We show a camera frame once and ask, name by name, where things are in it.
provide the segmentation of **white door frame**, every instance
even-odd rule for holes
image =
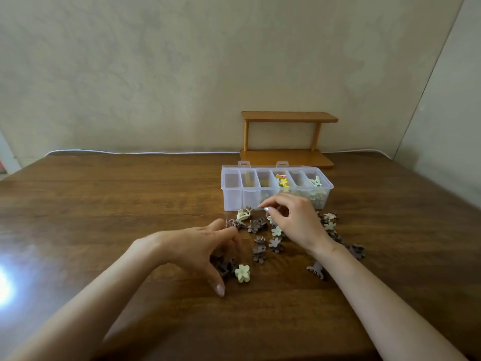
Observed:
[[[10,146],[5,140],[2,132],[0,132],[0,162],[3,164],[3,167],[5,167],[9,175],[22,168],[15,158],[14,153],[10,149]]]

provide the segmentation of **yellow star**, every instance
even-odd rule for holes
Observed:
[[[281,178],[279,185],[284,187],[290,187],[289,182],[287,181],[287,178]]]

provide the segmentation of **hand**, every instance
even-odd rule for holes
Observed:
[[[289,216],[283,216],[277,209],[279,205],[289,209]],[[276,194],[264,200],[261,208],[267,208],[272,220],[282,231],[308,253],[314,255],[318,250],[328,251],[334,242],[321,224],[309,199],[291,194]]]
[[[149,248],[153,269],[173,263],[199,271],[221,297],[225,293],[224,281],[209,262],[210,255],[217,249],[226,257],[234,257],[236,250],[241,249],[238,230],[235,227],[226,228],[223,219],[217,219],[207,227],[157,232],[137,241]]]

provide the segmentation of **forearm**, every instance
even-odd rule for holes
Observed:
[[[149,261],[145,243],[132,245],[5,361],[88,359],[152,271]]]
[[[465,360],[435,328],[340,244],[314,256],[336,281],[384,360]]]

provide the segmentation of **person's right arm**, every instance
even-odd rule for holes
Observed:
[[[275,209],[279,205],[289,209],[288,217]],[[267,208],[284,233],[329,272],[384,360],[466,360],[342,244],[328,236],[310,200],[277,194],[260,207]]]

